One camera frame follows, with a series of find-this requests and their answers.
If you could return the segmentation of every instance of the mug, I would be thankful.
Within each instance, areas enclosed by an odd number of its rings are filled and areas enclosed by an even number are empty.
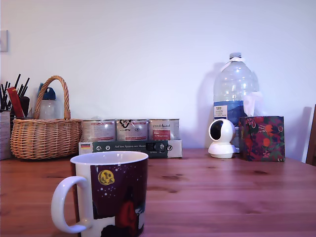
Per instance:
[[[148,155],[98,152],[73,157],[70,162],[73,176],[60,182],[51,201],[55,226],[81,237],[140,236],[145,220]],[[68,226],[64,204],[72,186],[77,223]]]

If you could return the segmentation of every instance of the light switch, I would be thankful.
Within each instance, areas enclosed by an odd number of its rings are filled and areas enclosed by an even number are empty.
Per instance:
[[[0,31],[1,53],[8,52],[8,31]]]

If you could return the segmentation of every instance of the metal can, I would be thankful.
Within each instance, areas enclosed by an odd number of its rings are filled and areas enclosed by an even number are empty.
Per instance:
[[[115,120],[83,120],[82,121],[82,141],[99,142],[115,141]]]
[[[179,119],[150,119],[149,139],[180,140]]]
[[[118,119],[118,141],[146,141],[148,139],[147,119]]]

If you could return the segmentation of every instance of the wicker basket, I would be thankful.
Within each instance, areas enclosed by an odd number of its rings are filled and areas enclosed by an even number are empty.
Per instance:
[[[64,119],[42,120],[40,103],[48,85],[59,80],[64,88]],[[69,93],[60,76],[52,76],[39,92],[34,119],[15,119],[11,135],[12,153],[20,159],[48,159],[73,155],[78,152],[82,135],[81,119],[70,119]]]

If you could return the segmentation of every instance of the mug handle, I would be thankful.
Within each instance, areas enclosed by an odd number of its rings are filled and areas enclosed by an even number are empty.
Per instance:
[[[83,201],[83,206],[84,206],[84,211],[83,211],[83,218],[76,223],[73,226],[68,226],[65,220],[65,214],[64,214],[64,206],[65,206],[65,199],[68,191],[70,188],[74,185],[77,184],[84,193],[82,197]],[[53,194],[53,198],[51,200],[51,208],[50,208],[50,213],[51,213],[51,218],[55,224],[55,226],[66,233],[70,234],[76,234],[80,233],[92,226],[91,220],[87,218],[89,216],[89,204],[88,200],[88,181],[87,179],[81,177],[81,176],[71,176],[59,183],[57,188],[55,189],[55,192]]]

